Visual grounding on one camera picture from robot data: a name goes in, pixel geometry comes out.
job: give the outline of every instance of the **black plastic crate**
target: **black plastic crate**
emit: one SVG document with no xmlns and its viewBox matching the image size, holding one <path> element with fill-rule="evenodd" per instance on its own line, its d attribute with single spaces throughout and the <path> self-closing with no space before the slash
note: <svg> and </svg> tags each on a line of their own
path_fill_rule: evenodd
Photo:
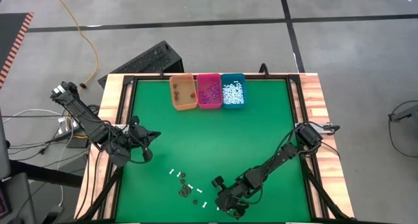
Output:
<svg viewBox="0 0 418 224">
<path fill-rule="evenodd" d="M 182 58 L 165 41 L 161 41 L 149 50 L 141 53 L 132 60 L 118 67 L 109 74 L 116 73 L 183 73 Z M 105 88 L 107 75 L 100 78 L 98 83 Z"/>
</svg>

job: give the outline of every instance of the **green table surface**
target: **green table surface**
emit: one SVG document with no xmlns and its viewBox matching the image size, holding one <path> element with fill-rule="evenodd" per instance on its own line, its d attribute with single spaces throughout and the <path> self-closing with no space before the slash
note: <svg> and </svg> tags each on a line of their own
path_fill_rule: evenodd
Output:
<svg viewBox="0 0 418 224">
<path fill-rule="evenodd" d="M 217 210 L 214 201 L 219 190 L 211 181 L 222 175 L 225 185 L 232 185 L 246 169 L 272 156 L 294 127 L 285 81 L 248 80 L 246 87 L 243 109 L 177 111 L 171 104 L 168 81 L 138 82 L 133 115 L 147 129 L 161 131 L 161 136 L 150 146 L 150 163 L 126 164 L 117 222 L 237 221 Z M 133 150 L 132 158 L 143 160 L 142 151 Z M 193 186 L 186 198 L 178 194 L 182 188 L 179 172 Z M 257 200 L 258 195 L 250 200 Z M 309 220 L 300 161 L 294 158 L 268 177 L 261 202 L 251 205 L 239 221 Z"/>
</svg>

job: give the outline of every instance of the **gray floor tile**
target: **gray floor tile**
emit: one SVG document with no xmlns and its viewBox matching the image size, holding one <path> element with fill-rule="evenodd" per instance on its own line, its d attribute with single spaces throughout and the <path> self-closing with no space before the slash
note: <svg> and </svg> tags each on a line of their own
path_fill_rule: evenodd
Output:
<svg viewBox="0 0 418 224">
<path fill-rule="evenodd" d="M 81 96 L 87 104 L 100 104 L 103 91 L 96 82 L 116 67 L 151 46 L 166 40 L 183 58 L 187 72 L 257 72 L 266 63 L 271 72 L 295 72 L 290 40 L 284 24 L 225 25 L 216 27 L 179 27 L 88 31 L 99 54 L 99 72 Z M 93 52 L 77 32 L 28 33 L 1 90 L 4 115 L 27 108 L 62 112 L 50 100 L 61 81 L 83 82 L 94 69 Z M 5 124 L 12 144 L 42 142 L 57 128 L 56 120 L 14 119 Z M 28 160 L 45 165 L 58 160 L 63 145 L 51 146 L 46 155 Z M 29 157 L 38 149 L 13 156 Z M 79 153 L 67 150 L 64 157 Z"/>
<path fill-rule="evenodd" d="M 283 18 L 280 0 L 64 0 L 80 25 Z M 0 12 L 34 12 L 31 27 L 73 26 L 58 0 L 2 0 Z"/>
<path fill-rule="evenodd" d="M 293 18 L 417 14 L 418 0 L 287 0 Z"/>
<path fill-rule="evenodd" d="M 355 215 L 416 223 L 418 159 L 400 155 L 387 114 L 418 99 L 418 20 L 296 24 L 307 72 L 318 72 Z M 411 120 L 393 125 L 396 145 L 418 154 Z"/>
</svg>

